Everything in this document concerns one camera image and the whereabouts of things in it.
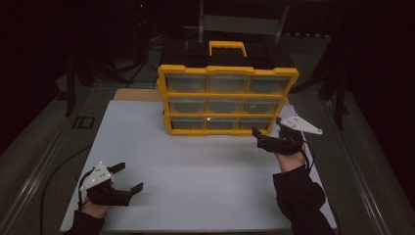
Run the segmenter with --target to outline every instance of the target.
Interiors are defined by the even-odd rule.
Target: black wire
[[[87,203],[89,203],[90,201],[91,201],[91,200],[89,200],[89,199],[88,199],[88,200],[86,200],[86,201],[85,201],[85,203],[83,203],[83,204],[82,204],[82,207],[81,207],[81,208],[83,208],[83,206],[85,206],[85,205],[86,205]]]
[[[78,152],[76,152],[75,154],[71,155],[69,158],[67,158],[65,161],[63,161],[60,165],[58,165],[58,167],[55,168],[55,170],[52,172],[52,174],[49,176],[48,180],[46,181],[46,185],[43,188],[43,192],[42,192],[42,196],[40,198],[40,226],[39,226],[39,234],[42,235],[43,234],[43,205],[44,205],[44,201],[45,201],[45,195],[46,195],[46,190],[48,189],[49,183],[52,180],[53,176],[55,175],[55,173],[63,166],[65,165],[69,160],[73,159],[74,157],[78,156],[79,154],[81,154],[82,152],[84,152],[85,150],[91,148],[92,144],[86,146],[85,148],[79,150]]]
[[[157,79],[159,79],[159,78],[156,77],[156,78],[153,79],[153,89],[156,89]]]
[[[90,171],[86,172],[79,181],[79,185],[78,185],[78,211],[79,212],[82,209],[82,207],[84,206],[84,204],[82,203],[82,192],[80,191],[80,187],[82,186],[83,181],[85,180],[85,178],[91,174],[91,172],[92,172],[92,170],[94,170],[94,168],[92,168]]]
[[[132,75],[132,74],[134,74],[135,72],[137,72],[137,70],[139,70],[140,69],[140,67],[138,66],[135,70],[133,70],[132,72],[129,72],[128,74],[125,74],[125,75],[123,75],[124,77],[128,77],[128,76],[130,76],[130,75]]]
[[[188,34],[184,35],[183,37],[184,37],[184,38],[188,38],[188,37],[190,37],[191,35],[195,34],[195,33],[196,33],[196,32],[198,32],[198,31],[199,31],[198,29],[195,29],[195,30],[193,30],[192,32],[189,32]]]
[[[300,150],[302,156],[305,158],[305,168],[308,170],[308,173],[311,171],[310,161],[308,160],[308,156],[303,149]]]
[[[126,81],[122,82],[122,83],[126,83],[125,87],[128,87],[128,84],[138,74],[138,72],[143,68],[143,63],[145,63],[146,60],[147,60],[147,56],[146,56],[146,58],[144,59],[144,62],[142,62],[142,61],[140,62],[140,57],[142,56],[142,55],[140,55],[140,52],[142,52],[142,51],[147,52],[147,47],[149,45],[149,40],[148,40],[149,30],[151,30],[151,24],[148,21],[148,16],[145,16],[145,14],[139,13],[136,10],[137,1],[131,0],[130,4],[131,4],[131,8],[132,8],[132,15],[137,18],[133,21],[134,22],[134,30],[133,30],[133,41],[134,41],[133,46],[134,46],[134,49],[133,49],[133,52],[132,52],[133,64],[129,65],[129,66],[126,66],[126,67],[123,67],[123,68],[116,68],[116,69],[109,68],[105,65],[102,65],[102,67],[104,67],[107,71],[114,72],[118,76],[126,77],[126,75],[122,75],[122,74],[126,73],[126,72],[129,72],[128,75],[131,75],[131,74],[134,73],[129,81],[126,80]],[[100,72],[102,74],[107,74],[106,71],[102,71],[102,70],[95,70],[95,71]]]
[[[155,66],[153,66],[153,65],[150,63],[150,61],[147,61],[147,65],[148,65],[151,69],[153,69],[154,71],[158,71],[158,69],[157,69]]]
[[[127,84],[125,85],[125,88],[128,88],[129,84],[131,84],[134,81],[134,77],[143,69],[143,67],[146,65],[146,61],[144,61],[141,66],[137,69],[137,72],[135,72],[129,79]]]
[[[336,211],[334,210],[334,208],[333,208],[332,204],[330,203],[329,197],[328,197],[327,195],[326,195],[326,198],[327,198],[327,202],[328,202],[328,204],[329,204],[330,210],[332,211],[333,216],[334,216],[334,218],[335,218],[335,221],[336,221],[336,223],[337,223],[337,225],[338,225],[338,230],[339,230],[338,235],[342,235],[342,229],[341,229],[341,227],[340,227],[339,218],[338,218],[338,216],[337,216],[337,214],[336,214]]]
[[[164,38],[164,33],[159,34],[158,36],[155,36],[151,39],[149,39],[149,44],[153,43],[156,44],[157,46],[163,45],[163,38]]]
[[[312,162],[311,162],[311,166],[310,166],[310,170],[311,170],[312,167],[314,166],[314,159],[315,159],[314,150],[311,148],[311,146],[308,144],[308,142],[304,141],[304,143],[307,145],[308,150],[310,151],[311,158],[312,158]]]

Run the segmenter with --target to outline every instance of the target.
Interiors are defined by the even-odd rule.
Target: cable
[[[188,34],[184,35],[183,37],[184,38],[188,38],[188,37],[192,36],[193,34],[195,34],[197,32],[199,32],[199,30],[198,29],[195,29],[195,30],[189,32]]]
[[[162,41],[157,41],[156,39],[158,39],[158,38],[164,38],[164,37],[165,37],[165,34],[162,33],[162,34],[160,34],[160,35],[158,35],[156,37],[153,37],[152,39],[149,39],[149,42],[155,43],[157,45],[162,45]]]
[[[82,203],[82,192],[80,191],[80,187],[82,186],[83,181],[85,180],[85,178],[88,177],[92,173],[94,168],[95,167],[93,167],[91,170],[86,172],[79,181],[79,185],[78,185],[78,209],[77,209],[79,212],[82,209],[82,207],[86,204],[86,203],[85,204]]]
[[[157,79],[159,79],[159,78],[156,77],[156,78],[153,79],[153,89],[156,89]]]
[[[45,187],[43,188],[43,191],[42,191],[42,196],[40,198],[40,226],[39,226],[39,234],[40,235],[43,234],[43,205],[44,205],[46,190],[48,189],[50,181],[52,180],[55,173],[58,172],[58,170],[62,166],[64,166],[69,160],[73,159],[74,157],[78,156],[79,154],[81,154],[82,152],[84,152],[85,150],[87,150],[91,147],[92,147],[92,144],[86,146],[85,148],[79,150],[78,152],[76,152],[75,154],[71,155],[69,158],[64,160],[60,165],[58,165],[58,167],[55,168],[55,170],[52,172],[52,174],[49,176],[48,180],[46,181]]]
[[[312,167],[314,166],[314,159],[315,159],[314,150],[311,148],[308,142],[304,141],[304,143],[307,145],[308,150],[310,151],[311,158],[312,158],[311,165],[309,166],[309,169],[311,170]]]
[[[137,67],[137,68],[136,68],[136,70],[133,70],[132,72],[130,72],[130,73],[128,73],[128,74],[123,75],[123,77],[129,77],[129,76],[131,76],[132,74],[134,74],[135,72],[137,72],[139,69],[140,69],[140,67]]]
[[[332,204],[330,203],[330,200],[329,200],[329,196],[327,194],[326,194],[326,198],[327,198],[327,203],[329,204],[330,210],[332,211],[333,216],[335,218],[336,224],[338,225],[338,230],[339,230],[338,235],[342,235],[342,229],[340,227],[339,218],[336,214],[336,211],[333,209]]]
[[[311,172],[310,161],[308,160],[308,156],[303,149],[300,149],[302,156],[305,158],[305,168],[307,169],[308,173]]]
[[[89,203],[91,200],[86,200],[83,204],[82,204],[82,206],[78,209],[79,211],[83,208],[83,206],[85,206],[87,203]]]
[[[154,71],[158,71],[158,69],[157,69],[155,66],[153,66],[153,65],[150,63],[150,61],[147,61],[147,65],[148,65],[151,69],[153,69]]]
[[[102,27],[104,27],[102,13],[99,8],[100,5],[97,1],[95,1],[95,4],[99,11],[99,15],[100,15],[99,20],[102,22],[101,23]],[[128,65],[123,68],[111,68],[106,65],[100,65],[94,62],[93,60],[83,60],[81,62],[88,66],[92,66],[92,68],[89,68],[90,70],[104,74],[119,83],[126,83],[126,87],[128,87],[129,85],[128,83],[130,83],[132,79],[138,74],[138,72],[143,68],[143,64],[146,63],[147,57],[148,57],[147,48],[149,47],[149,36],[152,30],[152,24],[149,21],[147,7],[145,7],[144,5],[145,4],[143,4],[142,1],[130,0],[130,6],[131,6],[131,11],[132,11],[131,13],[133,15],[133,24],[134,24],[134,28],[133,28],[134,43],[133,43],[133,50],[131,53],[132,65]],[[151,40],[156,40],[157,38],[162,37],[162,36],[163,34]],[[133,76],[129,80],[123,79],[123,77],[125,77],[125,75],[123,74],[127,72],[128,72],[128,75],[133,74]]]
[[[149,59],[149,54],[146,53],[145,55],[146,59],[144,60],[144,62],[140,65],[140,67],[137,69],[137,72],[135,72],[129,79],[127,84],[125,85],[125,88],[128,88],[129,84],[131,84],[134,80],[134,77],[138,74],[138,72],[141,71],[141,69],[146,65],[147,60]]]

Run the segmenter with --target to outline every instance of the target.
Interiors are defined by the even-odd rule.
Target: hand
[[[89,214],[96,218],[103,218],[107,214],[107,212],[110,210],[111,206],[100,206],[100,205],[94,205],[91,201],[89,201],[88,197],[85,198],[85,205],[82,206],[81,212],[84,212],[86,214]]]
[[[283,173],[305,165],[305,158],[301,152],[296,152],[293,155],[281,155],[278,153],[274,153],[274,155],[277,157]]]

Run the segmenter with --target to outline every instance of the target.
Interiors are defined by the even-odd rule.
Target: white tabletop
[[[286,106],[281,118],[295,114]],[[254,137],[170,136],[161,102],[111,101],[82,175],[99,162],[126,163],[113,176],[116,190],[144,182],[129,207],[112,207],[103,231],[235,232],[290,228],[276,203],[272,174],[276,158],[256,147]],[[320,183],[313,168],[311,178]],[[77,208],[74,190],[61,230],[69,230]],[[332,227],[326,203],[321,211]]]

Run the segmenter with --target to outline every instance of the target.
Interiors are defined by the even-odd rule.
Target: black sleeve
[[[292,223],[295,235],[335,234],[320,208],[326,202],[323,189],[312,182],[304,166],[273,174],[277,203]]]
[[[98,235],[105,223],[104,218],[96,218],[89,214],[75,211],[72,228],[64,235]]]

